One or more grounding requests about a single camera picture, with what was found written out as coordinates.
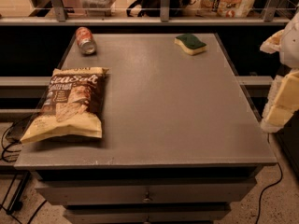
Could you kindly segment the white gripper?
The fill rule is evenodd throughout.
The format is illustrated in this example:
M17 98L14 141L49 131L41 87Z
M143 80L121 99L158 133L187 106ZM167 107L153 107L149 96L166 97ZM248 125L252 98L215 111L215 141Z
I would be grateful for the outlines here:
M299 68L299 13L289 21L284 30L268 37L260 51L279 52L280 62L292 69ZM276 133L299 110L299 70L286 76L276 76L270 87L268 101L263 109L261 128L266 133Z

